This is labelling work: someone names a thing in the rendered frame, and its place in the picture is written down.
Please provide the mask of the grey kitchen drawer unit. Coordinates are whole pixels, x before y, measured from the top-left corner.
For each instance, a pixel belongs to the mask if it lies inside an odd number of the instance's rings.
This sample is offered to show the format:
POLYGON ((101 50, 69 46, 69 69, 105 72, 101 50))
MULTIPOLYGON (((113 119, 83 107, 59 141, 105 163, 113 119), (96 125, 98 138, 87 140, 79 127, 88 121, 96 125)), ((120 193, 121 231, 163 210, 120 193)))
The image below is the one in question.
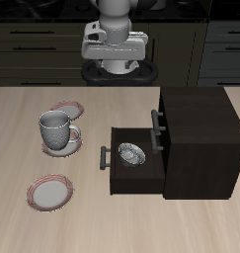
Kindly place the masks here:
POLYGON ((240 21, 208 24, 198 85, 240 86, 240 21))

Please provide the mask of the white plate with red rim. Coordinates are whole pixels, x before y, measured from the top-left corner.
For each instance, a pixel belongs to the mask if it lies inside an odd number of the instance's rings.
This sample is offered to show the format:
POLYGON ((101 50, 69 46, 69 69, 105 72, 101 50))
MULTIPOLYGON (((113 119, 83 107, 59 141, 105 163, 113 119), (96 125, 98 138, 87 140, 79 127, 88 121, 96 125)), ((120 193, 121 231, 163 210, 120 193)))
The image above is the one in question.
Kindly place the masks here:
POLYGON ((71 121, 79 119, 84 114, 84 106, 76 101, 62 101, 50 108, 51 111, 64 111, 70 117, 71 121))
POLYGON ((73 183, 66 176, 48 174, 30 184, 26 191, 26 202, 34 211, 58 211, 70 202, 73 194, 73 183))
POLYGON ((51 150, 45 145, 45 143, 43 143, 41 145, 41 150, 43 153, 53 158, 65 158, 78 152, 82 144, 83 144, 83 139, 80 138, 78 141, 75 141, 74 143, 68 143, 61 150, 51 150))

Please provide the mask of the dark kitchen cupboards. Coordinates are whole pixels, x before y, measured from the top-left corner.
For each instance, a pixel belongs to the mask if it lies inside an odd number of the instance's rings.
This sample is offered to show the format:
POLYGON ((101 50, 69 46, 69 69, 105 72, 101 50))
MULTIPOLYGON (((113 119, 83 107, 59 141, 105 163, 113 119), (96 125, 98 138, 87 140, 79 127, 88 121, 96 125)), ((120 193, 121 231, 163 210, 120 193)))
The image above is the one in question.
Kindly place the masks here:
MULTIPOLYGON (((83 23, 0 23, 0 86, 83 86, 83 23)), ((159 70, 155 86, 197 84, 205 23, 134 23, 148 34, 146 55, 159 70)))

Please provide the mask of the black kitchen countertop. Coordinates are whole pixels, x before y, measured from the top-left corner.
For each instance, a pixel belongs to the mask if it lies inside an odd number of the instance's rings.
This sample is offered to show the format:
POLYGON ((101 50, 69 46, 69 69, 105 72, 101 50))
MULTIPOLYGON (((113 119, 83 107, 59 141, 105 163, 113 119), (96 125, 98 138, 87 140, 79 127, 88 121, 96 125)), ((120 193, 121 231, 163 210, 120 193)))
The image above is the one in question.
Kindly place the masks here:
MULTIPOLYGON (((0 23, 89 23, 100 11, 90 0, 0 0, 0 23)), ((133 23, 206 23, 200 0, 167 0, 163 10, 130 9, 133 23)))

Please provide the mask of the grey porcelain mug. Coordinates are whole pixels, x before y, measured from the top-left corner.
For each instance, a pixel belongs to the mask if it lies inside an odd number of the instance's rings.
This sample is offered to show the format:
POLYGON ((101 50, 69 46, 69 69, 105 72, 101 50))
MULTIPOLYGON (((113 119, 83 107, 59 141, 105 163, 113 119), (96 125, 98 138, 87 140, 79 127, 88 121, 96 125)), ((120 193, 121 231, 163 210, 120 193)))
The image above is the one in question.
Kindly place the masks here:
POLYGON ((39 118, 40 134, 45 145, 51 150, 61 150, 68 143, 81 138, 81 130, 70 123, 70 117, 64 111, 47 111, 39 118), (70 131, 77 131, 77 137, 70 138, 70 131))

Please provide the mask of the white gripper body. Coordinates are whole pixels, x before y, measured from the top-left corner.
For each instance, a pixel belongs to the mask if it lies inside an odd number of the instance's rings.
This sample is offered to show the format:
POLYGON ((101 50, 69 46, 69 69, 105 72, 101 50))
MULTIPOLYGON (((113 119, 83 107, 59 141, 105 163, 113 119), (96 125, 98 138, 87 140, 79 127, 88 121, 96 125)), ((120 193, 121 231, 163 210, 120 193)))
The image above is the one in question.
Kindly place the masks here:
POLYGON ((148 35, 144 32, 130 32, 128 39, 119 44, 89 40, 82 42, 81 55, 85 59, 103 60, 142 60, 145 58, 145 46, 148 35))

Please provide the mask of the grey patterned bowl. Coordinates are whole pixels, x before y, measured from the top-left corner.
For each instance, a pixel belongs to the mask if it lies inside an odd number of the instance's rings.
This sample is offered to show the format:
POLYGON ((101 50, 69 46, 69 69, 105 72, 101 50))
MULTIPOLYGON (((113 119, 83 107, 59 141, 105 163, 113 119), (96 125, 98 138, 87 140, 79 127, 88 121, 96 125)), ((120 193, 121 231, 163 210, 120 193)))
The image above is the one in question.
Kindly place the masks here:
POLYGON ((145 153, 133 143, 121 143, 118 153, 120 162, 126 167, 137 167, 145 162, 145 153))

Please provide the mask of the dark wooden cabinet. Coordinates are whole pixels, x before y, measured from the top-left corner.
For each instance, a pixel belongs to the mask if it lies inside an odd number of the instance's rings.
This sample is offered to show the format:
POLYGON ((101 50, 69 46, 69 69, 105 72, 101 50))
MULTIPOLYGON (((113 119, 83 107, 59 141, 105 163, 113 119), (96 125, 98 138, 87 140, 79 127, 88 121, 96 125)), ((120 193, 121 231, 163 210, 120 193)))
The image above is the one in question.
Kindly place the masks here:
POLYGON ((160 194, 166 200, 227 200, 240 173, 240 120, 219 88, 162 88, 152 128, 112 129, 100 168, 110 170, 111 194, 160 194), (145 162, 126 167, 121 143, 145 162))

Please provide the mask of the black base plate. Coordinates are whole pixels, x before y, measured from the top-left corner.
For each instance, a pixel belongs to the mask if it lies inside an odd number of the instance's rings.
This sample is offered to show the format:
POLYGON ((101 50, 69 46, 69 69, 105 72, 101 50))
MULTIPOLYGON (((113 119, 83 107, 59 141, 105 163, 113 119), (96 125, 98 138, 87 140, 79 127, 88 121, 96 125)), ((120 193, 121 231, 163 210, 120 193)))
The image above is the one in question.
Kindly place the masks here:
POLYGON ((81 75, 91 87, 149 87, 158 77, 158 68, 147 57, 138 61, 139 66, 126 74, 113 74, 98 68, 94 60, 82 66, 81 75))

